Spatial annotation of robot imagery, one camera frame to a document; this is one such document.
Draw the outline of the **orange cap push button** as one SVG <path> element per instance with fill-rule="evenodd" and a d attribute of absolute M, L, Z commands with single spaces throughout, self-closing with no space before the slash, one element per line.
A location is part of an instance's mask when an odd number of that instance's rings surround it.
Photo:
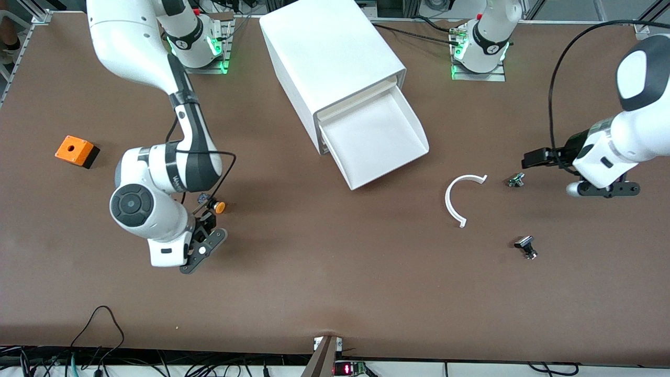
<path fill-rule="evenodd" d="M 207 193 L 201 193 L 198 197 L 198 208 L 196 211 L 198 212 L 201 209 L 206 209 L 215 214 L 220 214 L 224 213 L 226 207 L 227 204 L 225 202 L 220 201 Z"/>

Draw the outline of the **white grey drawer cabinet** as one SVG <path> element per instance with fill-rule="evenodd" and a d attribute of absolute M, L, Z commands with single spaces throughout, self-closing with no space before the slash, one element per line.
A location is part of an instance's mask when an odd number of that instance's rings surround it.
<path fill-rule="evenodd" d="M 406 69 L 355 0 L 297 0 L 259 18 L 280 85 L 317 152 L 321 110 L 390 80 Z"/>

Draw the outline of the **white curved plastic arc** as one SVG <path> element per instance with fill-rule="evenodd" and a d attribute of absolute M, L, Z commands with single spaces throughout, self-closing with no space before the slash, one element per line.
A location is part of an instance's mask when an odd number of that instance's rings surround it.
<path fill-rule="evenodd" d="M 448 213 L 450 214 L 452 219 L 454 219 L 456 222 L 459 223 L 459 228 L 462 229 L 462 228 L 466 227 L 467 219 L 466 219 L 466 217 L 462 217 L 462 215 L 460 215 L 460 213 L 457 212 L 457 210 L 455 210 L 454 205 L 452 203 L 451 193 L 452 193 L 452 190 L 453 190 L 454 186 L 457 183 L 463 182 L 463 181 L 476 182 L 476 183 L 481 185 L 481 184 L 484 184 L 484 182 L 486 182 L 487 179 L 488 179 L 488 175 L 486 175 L 486 174 L 481 175 L 481 176 L 473 175 L 473 174 L 466 174 L 466 175 L 459 176 L 459 177 L 455 178 L 454 180 L 452 180 L 450 182 L 450 184 L 448 185 L 448 187 L 445 189 L 445 194 L 444 194 L 444 199 L 443 200 L 444 200 L 444 203 L 445 203 L 446 210 L 448 211 Z"/>

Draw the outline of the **small device red display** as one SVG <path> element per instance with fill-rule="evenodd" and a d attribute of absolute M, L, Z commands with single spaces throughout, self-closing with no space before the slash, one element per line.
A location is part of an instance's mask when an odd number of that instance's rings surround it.
<path fill-rule="evenodd" d="M 364 362 L 335 362 L 332 368 L 332 375 L 333 377 L 358 377 L 359 375 L 366 375 L 366 368 Z"/>

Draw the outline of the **person foot with sneaker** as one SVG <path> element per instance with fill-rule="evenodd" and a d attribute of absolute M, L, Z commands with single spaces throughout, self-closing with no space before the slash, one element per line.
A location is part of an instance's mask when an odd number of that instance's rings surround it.
<path fill-rule="evenodd" d="M 0 40 L 5 45 L 5 50 L 8 53 L 15 53 L 21 48 L 21 40 L 19 39 L 14 22 L 7 18 L 0 18 Z"/>

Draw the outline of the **black silver switch part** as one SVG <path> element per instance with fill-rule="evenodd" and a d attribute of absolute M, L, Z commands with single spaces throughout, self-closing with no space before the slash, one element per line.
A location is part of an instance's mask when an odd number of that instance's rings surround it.
<path fill-rule="evenodd" d="M 534 249 L 532 243 L 534 241 L 533 236 L 526 236 L 524 238 L 516 241 L 513 246 L 519 250 L 522 250 L 524 257 L 527 260 L 533 260 L 538 256 L 538 252 Z"/>

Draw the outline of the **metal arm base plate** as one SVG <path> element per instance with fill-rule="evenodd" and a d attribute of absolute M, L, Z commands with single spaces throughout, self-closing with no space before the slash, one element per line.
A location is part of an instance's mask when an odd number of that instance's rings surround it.
<path fill-rule="evenodd" d="M 198 15 L 199 28 L 193 36 L 168 36 L 173 55 L 189 74 L 227 74 L 236 21 Z"/>
<path fill-rule="evenodd" d="M 510 46 L 508 41 L 502 45 L 482 48 L 471 40 L 471 31 L 465 28 L 457 29 L 450 41 L 456 45 L 450 48 L 451 78 L 453 80 L 504 82 L 504 59 Z"/>

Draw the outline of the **aluminium frame profile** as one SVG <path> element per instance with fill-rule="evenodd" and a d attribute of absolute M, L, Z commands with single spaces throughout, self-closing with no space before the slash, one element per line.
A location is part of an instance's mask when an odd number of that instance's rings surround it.
<path fill-rule="evenodd" d="M 14 0 L 14 2 L 29 15 L 32 23 L 43 24 L 52 15 L 50 4 L 46 0 Z"/>
<path fill-rule="evenodd" d="M 646 10 L 639 15 L 638 20 L 670 25 L 670 0 L 652 0 Z M 655 34 L 670 34 L 670 28 L 648 25 L 636 25 L 634 28 L 639 40 Z"/>

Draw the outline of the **orange black button enclosure box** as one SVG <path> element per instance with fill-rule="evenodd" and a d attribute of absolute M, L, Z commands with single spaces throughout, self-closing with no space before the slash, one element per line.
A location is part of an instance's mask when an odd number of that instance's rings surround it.
<path fill-rule="evenodd" d="M 69 164 L 90 169 L 98 157 L 100 148 L 86 139 L 66 136 L 54 156 Z"/>

